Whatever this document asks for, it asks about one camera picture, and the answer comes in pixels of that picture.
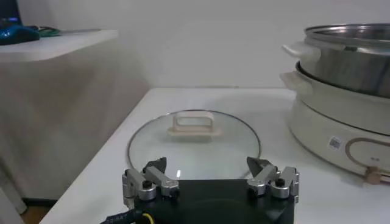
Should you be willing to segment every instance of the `white countertop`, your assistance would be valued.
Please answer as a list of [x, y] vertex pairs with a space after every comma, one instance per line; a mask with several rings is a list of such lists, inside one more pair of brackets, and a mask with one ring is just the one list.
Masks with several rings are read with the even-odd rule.
[[258, 133], [261, 157], [300, 172], [296, 223], [390, 223], [390, 186], [363, 184], [360, 177], [313, 156], [285, 124], [295, 94], [286, 89], [155, 88], [119, 126], [103, 148], [41, 221], [101, 223], [126, 210], [121, 175], [126, 145], [147, 121], [167, 112], [209, 109], [237, 116]]

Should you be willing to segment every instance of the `white shelf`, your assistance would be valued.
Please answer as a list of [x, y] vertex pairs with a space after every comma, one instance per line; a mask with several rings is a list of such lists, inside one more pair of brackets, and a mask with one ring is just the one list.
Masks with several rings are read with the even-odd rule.
[[117, 36], [117, 30], [100, 30], [0, 46], [0, 62], [47, 60], [116, 38]]

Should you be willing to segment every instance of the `computer mouse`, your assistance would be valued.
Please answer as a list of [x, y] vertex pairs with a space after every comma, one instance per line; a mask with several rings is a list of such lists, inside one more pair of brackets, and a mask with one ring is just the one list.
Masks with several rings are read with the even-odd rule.
[[15, 24], [0, 29], [0, 45], [18, 44], [39, 39], [39, 32], [29, 27]]

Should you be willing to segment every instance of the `cream pot handle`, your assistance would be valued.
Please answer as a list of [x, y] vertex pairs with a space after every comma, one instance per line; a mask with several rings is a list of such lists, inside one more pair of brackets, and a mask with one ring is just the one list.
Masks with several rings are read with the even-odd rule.
[[297, 94], [306, 95], [313, 92], [311, 83], [302, 78], [296, 71], [280, 74], [280, 79], [288, 89], [297, 92]]
[[318, 61], [321, 50], [305, 42], [298, 41], [290, 45], [283, 45], [282, 49], [289, 55], [302, 61]]

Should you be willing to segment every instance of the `white wall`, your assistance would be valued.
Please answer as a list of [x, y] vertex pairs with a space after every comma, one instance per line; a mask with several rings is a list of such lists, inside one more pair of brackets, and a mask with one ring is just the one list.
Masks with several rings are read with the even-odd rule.
[[387, 0], [19, 4], [26, 24], [120, 34], [69, 56], [8, 66], [0, 76], [10, 173], [25, 196], [41, 198], [61, 195], [148, 86], [282, 87], [278, 74], [295, 60], [280, 46], [302, 40], [305, 27], [390, 20]]

